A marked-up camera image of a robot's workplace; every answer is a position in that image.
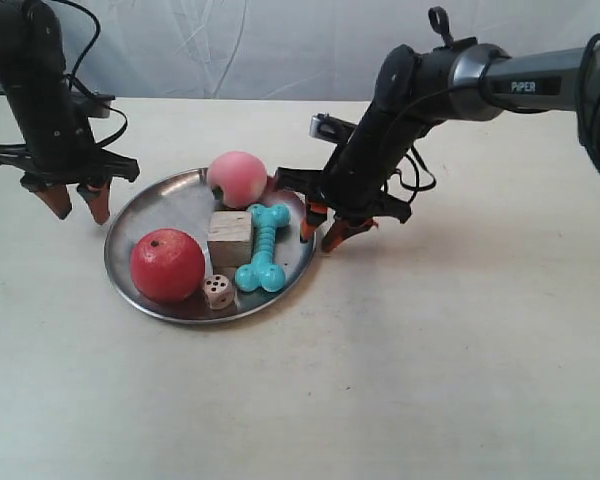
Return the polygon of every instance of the white backdrop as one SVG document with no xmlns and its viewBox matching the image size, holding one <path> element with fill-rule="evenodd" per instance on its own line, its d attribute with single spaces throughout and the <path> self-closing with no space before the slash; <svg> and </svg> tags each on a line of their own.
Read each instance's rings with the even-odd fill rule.
<svg viewBox="0 0 600 480">
<path fill-rule="evenodd" d="M 427 10 L 447 9 L 456 37 L 512 55 L 584 46 L 600 31 L 600 0 L 81 0 L 103 33 L 81 69 L 119 96 L 367 100 L 400 43 L 440 44 Z M 88 17 L 54 6 L 70 65 Z"/>
</svg>

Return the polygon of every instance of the white table surface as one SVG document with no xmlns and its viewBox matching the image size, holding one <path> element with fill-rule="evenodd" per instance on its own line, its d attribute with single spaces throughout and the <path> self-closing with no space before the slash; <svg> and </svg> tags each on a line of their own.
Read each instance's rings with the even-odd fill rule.
<svg viewBox="0 0 600 480">
<path fill-rule="evenodd" d="M 311 115 L 366 105 L 116 106 L 130 127 L 111 149 L 142 173 L 115 182 L 114 214 L 231 149 L 321 168 Z M 0 143 L 20 139 L 0 98 Z M 600 480 L 600 178 L 574 116 L 447 123 L 419 145 L 439 186 L 406 225 L 197 330 L 116 293 L 107 226 L 75 192 L 61 222 L 0 168 L 0 480 Z"/>
</svg>

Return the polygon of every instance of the blue rubber bone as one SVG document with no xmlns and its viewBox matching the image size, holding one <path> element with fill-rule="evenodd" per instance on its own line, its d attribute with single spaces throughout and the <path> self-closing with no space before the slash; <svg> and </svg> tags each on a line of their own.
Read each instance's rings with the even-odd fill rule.
<svg viewBox="0 0 600 480">
<path fill-rule="evenodd" d="M 278 292 L 285 286 L 287 277 L 282 267 L 273 261 L 276 230 L 289 225 L 291 213 L 283 203 L 272 207 L 257 203 L 247 211 L 256 228 L 256 239 L 251 263 L 236 270 L 236 286 L 243 292 L 253 292 L 259 287 L 267 292 Z"/>
</svg>

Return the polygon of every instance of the round metal tray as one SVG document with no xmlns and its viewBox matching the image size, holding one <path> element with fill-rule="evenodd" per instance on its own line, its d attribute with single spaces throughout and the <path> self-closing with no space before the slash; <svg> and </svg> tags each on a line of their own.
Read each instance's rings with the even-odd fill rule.
<svg viewBox="0 0 600 480">
<path fill-rule="evenodd" d="M 253 293 L 238 291 L 233 305 L 213 311 L 206 305 L 202 291 L 184 302 L 162 305 L 146 299 L 135 288 L 130 274 L 130 256 L 135 244 L 147 233 L 159 228 L 176 228 L 195 238 L 205 253 L 206 275 L 224 274 L 233 279 L 235 269 L 213 271 L 207 247 L 211 215 L 222 210 L 206 185 L 206 168 L 190 170 L 168 177 L 148 187 L 133 198 L 116 216 L 104 247 L 104 263 L 109 279 L 131 305 L 155 318 L 180 324 L 221 323 L 246 317 L 282 298 L 305 273 L 316 248 L 316 237 L 300 242 L 300 223 L 304 203 L 295 193 L 273 191 L 271 181 L 262 198 L 263 205 L 285 203 L 291 211 L 291 224 L 278 230 L 275 262 L 287 274 L 285 287 L 277 293 L 258 289 Z"/>
</svg>

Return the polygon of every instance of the foam ball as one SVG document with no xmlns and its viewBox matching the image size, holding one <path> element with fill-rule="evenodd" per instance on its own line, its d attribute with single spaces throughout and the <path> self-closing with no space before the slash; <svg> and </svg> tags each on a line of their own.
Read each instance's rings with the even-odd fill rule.
<svg viewBox="0 0 600 480">
<path fill-rule="evenodd" d="M 267 169 L 250 153 L 232 151 L 216 158 L 207 170 L 207 183 L 222 192 L 229 208 L 246 208 L 255 203 L 267 186 Z"/>
</svg>

